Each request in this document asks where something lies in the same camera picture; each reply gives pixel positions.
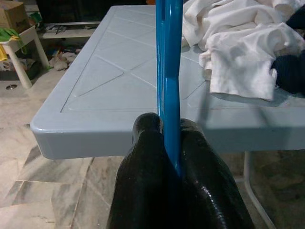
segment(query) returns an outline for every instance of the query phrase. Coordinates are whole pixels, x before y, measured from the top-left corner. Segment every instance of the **tiled floor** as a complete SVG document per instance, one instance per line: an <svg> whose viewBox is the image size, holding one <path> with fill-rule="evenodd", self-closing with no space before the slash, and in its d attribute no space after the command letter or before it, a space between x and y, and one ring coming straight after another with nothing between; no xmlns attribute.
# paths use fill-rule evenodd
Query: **tiled floor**
<svg viewBox="0 0 305 229"><path fill-rule="evenodd" d="M45 159L29 123L64 72L50 70L32 88L0 81L0 228L105 228L122 157ZM5 90L10 84L14 90ZM222 158L242 174L243 154ZM252 185L277 228L305 228L305 151L253 153ZM243 185L258 229L266 228Z"/></svg>

